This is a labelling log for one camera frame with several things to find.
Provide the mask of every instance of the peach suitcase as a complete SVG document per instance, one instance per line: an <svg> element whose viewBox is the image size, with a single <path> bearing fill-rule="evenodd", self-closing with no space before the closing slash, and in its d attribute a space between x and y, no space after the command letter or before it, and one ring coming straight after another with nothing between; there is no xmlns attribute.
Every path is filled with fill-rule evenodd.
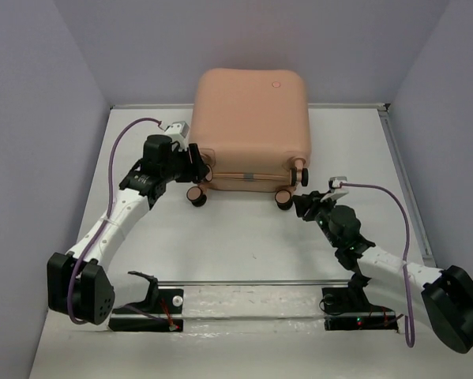
<svg viewBox="0 0 473 379"><path fill-rule="evenodd" d="M209 182L189 189L193 205L203 205L211 189L273 192L289 209L298 183L308 182L304 81L286 70L209 70L197 87L190 143L212 169Z"/></svg>

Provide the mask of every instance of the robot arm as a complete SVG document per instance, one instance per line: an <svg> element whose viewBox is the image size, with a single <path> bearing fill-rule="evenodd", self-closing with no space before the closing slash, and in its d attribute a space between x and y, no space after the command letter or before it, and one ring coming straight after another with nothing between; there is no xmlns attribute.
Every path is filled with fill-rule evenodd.
<svg viewBox="0 0 473 379"><path fill-rule="evenodd" d="M158 295L156 278L129 272L130 275L124 277L112 277L111 283L106 272L131 229L164 194L166 184L172 181L199 183L209 173L197 146L190 144L187 148L185 145L188 129L184 122L176 122L164 134L148 136L143 157L119 185L110 216L104 213L68 253L54 253L47 264L51 310L69 314L69 282L79 260L82 262L71 302L76 319L98 325L113 308L131 302L154 305Z"/></svg>
<svg viewBox="0 0 473 379"><path fill-rule="evenodd" d="M473 347L473 280L462 269L428 268L387 253L360 234L354 209L336 202L347 194L344 177L332 178L327 193L293 196L298 217L314 221L333 247L338 262L354 272L348 286L363 301L408 316L403 266L407 266L414 318L431 327L452 350Z"/></svg>

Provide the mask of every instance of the gray wall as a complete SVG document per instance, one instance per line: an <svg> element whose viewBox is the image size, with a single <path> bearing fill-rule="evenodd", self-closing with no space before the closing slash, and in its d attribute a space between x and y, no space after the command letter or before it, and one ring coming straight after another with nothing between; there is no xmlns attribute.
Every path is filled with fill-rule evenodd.
<svg viewBox="0 0 473 379"><path fill-rule="evenodd" d="M28 377L108 114L51 0L0 0L0 378Z"/></svg>
<svg viewBox="0 0 473 379"><path fill-rule="evenodd" d="M192 103L213 67L299 72L311 102L390 102L447 0L55 0L111 103Z"/></svg>
<svg viewBox="0 0 473 379"><path fill-rule="evenodd" d="M440 267L473 278L473 0L453 0L391 106Z"/></svg>

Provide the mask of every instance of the wire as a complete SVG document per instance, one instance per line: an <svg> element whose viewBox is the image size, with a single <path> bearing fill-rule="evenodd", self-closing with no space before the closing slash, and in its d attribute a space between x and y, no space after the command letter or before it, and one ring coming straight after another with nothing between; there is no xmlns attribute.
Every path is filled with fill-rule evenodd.
<svg viewBox="0 0 473 379"><path fill-rule="evenodd" d="M408 277L408 267L407 267L408 250L410 249L410 224L408 222L407 213L404 211L404 207L401 204L400 200L397 198L397 196L384 187L375 186L373 184L357 184L357 183L346 183L346 182L342 182L340 186L356 187L356 188L371 188L373 190L380 190L382 192L385 192L396 202L397 206L399 207L401 211L401 215L403 216L403 220L404 220L404 229L405 229L405 234L406 234L406 241L404 243L404 251L403 251L403 261L404 261L403 276L404 276L404 290L407 297L407 311L408 311L408 315L404 317L404 335L406 337L408 347L413 347L415 345L415 322L413 318L413 307L411 305L410 278Z"/></svg>
<svg viewBox="0 0 473 379"><path fill-rule="evenodd" d="M131 129L133 126L136 124L139 124L140 122L143 121L151 121L155 122L158 127L160 128L161 121L156 120L155 118L150 118L150 117L144 117L144 118L139 118L138 120L135 120L131 122L128 126L126 126L122 132L117 136L117 139L115 139L115 142L113 143L113 146L111 147L111 152L110 152L110 159L108 161L108 206L107 206L107 214L106 217L104 218L103 222L101 225L98 227L96 230L96 233L92 236L88 244L85 246L85 248L82 250L80 256L77 259L77 263L75 263L73 267L73 272L71 272L71 277L69 278L69 286L68 286L68 315L69 319L77 325L82 325L85 324L86 321L78 320L75 315L74 315L74 310L73 310L73 293L74 293L74 288L75 288L75 282L77 275L80 273L80 267L82 263L84 262L84 258L87 255L88 251L94 246L96 243L97 239L100 237L100 235L103 233L104 228L106 227L108 223L108 219L110 219L111 216L111 211L113 210L113 202L114 202L114 190L113 190L113 161L115 158L115 151L117 150L118 143L124 137L124 134Z"/></svg>
<svg viewBox="0 0 473 379"><path fill-rule="evenodd" d="M126 306L123 306L122 308L127 308L128 310L132 310L134 313L138 313L141 316L148 317L151 320L161 321L161 322L168 322L167 320L164 320L161 317L152 316L150 313L143 312L142 310L139 310L138 308L136 308L135 306L131 306L130 304L127 304Z"/></svg>
<svg viewBox="0 0 473 379"><path fill-rule="evenodd" d="M398 320L399 320L400 318L402 318L403 316L404 316L403 314L400 314L399 316L396 316L396 317L394 317L394 318L391 318L391 319L388 320L388 321L384 321L384 322L381 322L380 324L373 324L373 325L368 325L368 326L370 326L371 328L380 328L380 327L382 327L382 326L387 327L387 326L389 326L390 324L392 324L392 323L398 321Z"/></svg>
<svg viewBox="0 0 473 379"><path fill-rule="evenodd" d="M159 303L160 303L160 306L163 308L164 313L167 316L167 321L170 324L170 330L173 332L174 330L178 329L178 326L175 325L175 323L173 322L173 318L171 317L170 311L168 310L166 302L164 301L163 298L160 299Z"/></svg>
<svg viewBox="0 0 473 379"><path fill-rule="evenodd" d="M387 319L387 313L385 312L385 307L382 306L382 307L381 307L381 310L382 310L382 312L384 313L384 322L387 322L388 319Z"/></svg>
<svg viewBox="0 0 473 379"><path fill-rule="evenodd" d="M326 310L324 308L321 307L321 304L324 303L325 304L325 301L324 299L321 300L321 302L318 303L318 307L321 309L322 312L324 312L325 314L329 315L329 316L339 316L341 314L344 314L346 312L339 312L339 313L330 313L330 312L326 312Z"/></svg>

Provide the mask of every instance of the white table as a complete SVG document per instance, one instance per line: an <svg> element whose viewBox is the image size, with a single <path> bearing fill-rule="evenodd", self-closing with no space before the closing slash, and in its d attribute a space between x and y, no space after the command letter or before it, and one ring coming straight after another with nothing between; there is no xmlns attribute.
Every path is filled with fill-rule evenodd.
<svg viewBox="0 0 473 379"><path fill-rule="evenodd" d="M189 122L191 113L189 107L111 112L81 235L106 206L107 158L119 131L136 118ZM329 177L342 174L351 182L385 186L404 199L377 110L311 109L310 124L310 185L303 191L323 191ZM146 136L156 132L152 123L129 131L115 157L116 180L140 157ZM172 281L328 281L351 276L317 226L297 219L293 210L280 211L272 194L212 191L204 207L194 208L185 197L188 188L168 186L129 234L109 275L139 270ZM377 191L352 189L343 203L355 208L365 237L402 254L403 220L392 200ZM422 263L413 233L409 260ZM31 378L473 379L473 351L453 353L421 325L414 349L390 331L326 332L317 306L320 298L315 286L186 287L187 321L181 335L105 332L103 326L77 327L64 315L49 312Z"/></svg>

